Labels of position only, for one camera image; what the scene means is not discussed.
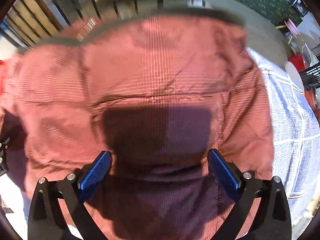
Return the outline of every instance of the wall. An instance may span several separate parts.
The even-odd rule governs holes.
[[[16,47],[14,47],[4,37],[0,36],[0,60],[9,59],[13,53],[15,53]]]
[[[297,36],[295,42],[300,50],[305,43],[310,49],[320,43],[320,27],[312,13],[308,12],[304,16],[303,22],[298,25],[298,30],[300,35]]]

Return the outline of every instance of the railing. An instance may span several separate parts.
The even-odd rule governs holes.
[[[320,87],[320,63],[299,72],[305,90]]]
[[[45,24],[41,21],[40,17],[36,15],[36,13],[30,8],[30,6],[27,5],[25,0],[17,0],[23,5],[23,8],[30,14],[32,19],[35,20],[35,22],[39,25],[39,27],[46,33],[48,36],[53,36],[54,33],[50,32],[46,27]],[[63,30],[62,25],[57,21],[57,19],[54,17],[53,13],[48,9],[46,4],[43,0],[34,0],[38,7],[42,10],[46,18],[49,20],[49,22],[54,26],[54,28],[59,32]],[[73,8],[77,12],[80,19],[84,19],[81,5],[79,0],[70,0],[72,3]],[[106,6],[113,6],[114,12],[117,17],[120,17],[118,5],[119,3],[134,3],[134,9],[136,13],[139,13],[138,9],[138,1],[139,0],[90,0],[95,14],[99,19],[102,19],[101,12],[99,8],[105,8]],[[162,8],[164,0],[156,0],[157,1],[157,7]],[[71,20],[68,18],[67,13],[64,11],[62,5],[60,4],[59,0],[52,0],[52,3],[57,8],[58,12],[61,14],[62,18],[65,20],[65,22],[72,26]],[[205,0],[202,0],[202,6],[205,7]],[[15,19],[13,19],[12,14],[14,13],[16,20],[19,18],[23,24],[24,28],[21,26],[21,24],[17,23]],[[37,31],[34,27],[30,25],[27,19],[25,19],[22,15],[22,13],[18,10],[18,8],[15,5],[12,5],[11,9],[9,10],[9,13],[4,18],[2,25],[0,26],[0,35],[4,36],[11,44],[13,44],[15,47],[32,47],[34,46],[37,41],[37,39],[43,38],[39,31]]]

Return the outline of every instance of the metal rivet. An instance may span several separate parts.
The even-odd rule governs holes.
[[[68,174],[68,176],[67,176],[67,179],[68,180],[73,180],[73,179],[75,179],[75,174],[74,173],[70,173],[70,174]]]
[[[273,177],[273,180],[276,182],[276,183],[279,183],[281,181],[281,179],[278,177],[278,176],[274,176]]]
[[[250,173],[248,173],[248,172],[245,172],[245,173],[243,174],[243,177],[244,177],[245,179],[251,179],[251,178],[252,178],[252,175],[251,175]]]
[[[45,177],[41,177],[40,179],[39,179],[39,183],[40,184],[43,184],[45,182]]]

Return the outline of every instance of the pink object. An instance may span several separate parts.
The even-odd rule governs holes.
[[[285,21],[284,23],[285,25],[287,25],[289,31],[295,38],[297,37],[297,35],[300,34],[300,32],[298,31],[297,27],[295,26],[292,20],[288,19],[288,21],[287,22]]]

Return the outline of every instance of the plaid shirt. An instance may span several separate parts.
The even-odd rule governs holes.
[[[282,179],[291,220],[312,200],[320,171],[320,128],[303,91],[286,72],[248,48],[268,91],[273,127],[273,175]]]

